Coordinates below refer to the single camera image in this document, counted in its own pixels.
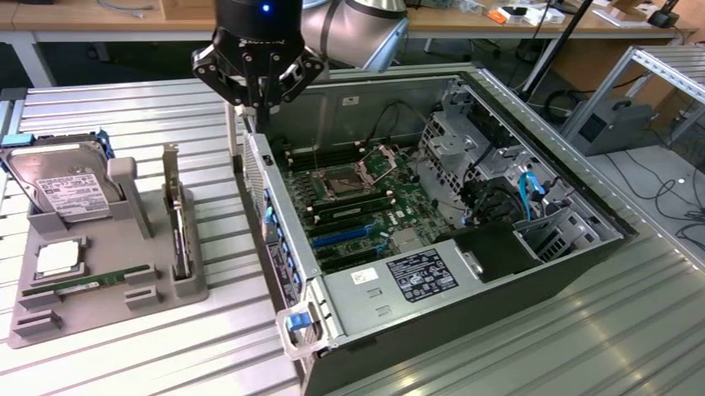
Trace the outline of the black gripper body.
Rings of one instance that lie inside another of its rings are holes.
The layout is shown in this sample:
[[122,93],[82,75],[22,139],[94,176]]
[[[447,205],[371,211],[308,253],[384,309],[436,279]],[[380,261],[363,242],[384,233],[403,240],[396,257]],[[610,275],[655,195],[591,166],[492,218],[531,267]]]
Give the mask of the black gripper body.
[[304,49],[301,6],[300,0],[216,0],[213,47],[224,53],[252,48],[297,57]]

